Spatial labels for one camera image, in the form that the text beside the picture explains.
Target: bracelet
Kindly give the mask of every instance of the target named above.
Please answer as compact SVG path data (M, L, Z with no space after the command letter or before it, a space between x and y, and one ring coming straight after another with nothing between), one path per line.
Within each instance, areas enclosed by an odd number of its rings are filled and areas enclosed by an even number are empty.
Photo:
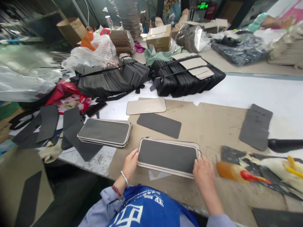
M126 181L127 188L129 188L128 181L127 181L127 179L126 179L126 177L125 177L125 175L124 175L123 171L121 171L120 173L122 174L122 176L124 177L124 180Z
M112 188L120 197L122 197L121 193L119 192L116 186L113 185Z

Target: yellow brush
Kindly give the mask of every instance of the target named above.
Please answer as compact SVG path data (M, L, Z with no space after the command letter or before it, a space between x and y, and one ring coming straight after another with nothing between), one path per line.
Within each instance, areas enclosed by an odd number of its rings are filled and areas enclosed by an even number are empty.
M295 163L295 161L294 161L294 158L291 157L291 156L288 156L287 159L288 159L288 162L289 162L290 167L286 166L285 169L286 169L289 173L292 173L292 174L294 174L294 175L296 175L296 176L298 176L298 177L303 178L303 174L300 173L300 172L298 172L298 171L296 171L297 166L296 166L296 163Z

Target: green exit sign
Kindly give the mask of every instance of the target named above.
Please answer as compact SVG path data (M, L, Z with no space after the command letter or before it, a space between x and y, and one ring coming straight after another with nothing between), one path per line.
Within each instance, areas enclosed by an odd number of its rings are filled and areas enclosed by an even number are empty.
M198 5L198 9L206 9L208 7L207 3L201 3L200 5Z

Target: woman's left hand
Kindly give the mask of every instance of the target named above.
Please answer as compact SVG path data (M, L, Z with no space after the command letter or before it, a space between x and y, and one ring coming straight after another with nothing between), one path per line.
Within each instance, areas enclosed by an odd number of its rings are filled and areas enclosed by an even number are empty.
M128 156L126 156L124 160L122 171L128 181L132 179L132 176L137 167L137 161L139 156L138 152L139 152L138 148L133 150Z

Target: silver bangle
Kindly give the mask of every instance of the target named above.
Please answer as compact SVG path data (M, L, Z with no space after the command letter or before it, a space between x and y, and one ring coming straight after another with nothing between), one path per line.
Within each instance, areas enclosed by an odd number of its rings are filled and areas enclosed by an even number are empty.
M120 173L122 174L122 176L124 177L124 180L126 181L127 188L129 188L128 181L127 181L127 179L126 179L126 177L125 177L125 175L124 175L123 171L121 171Z

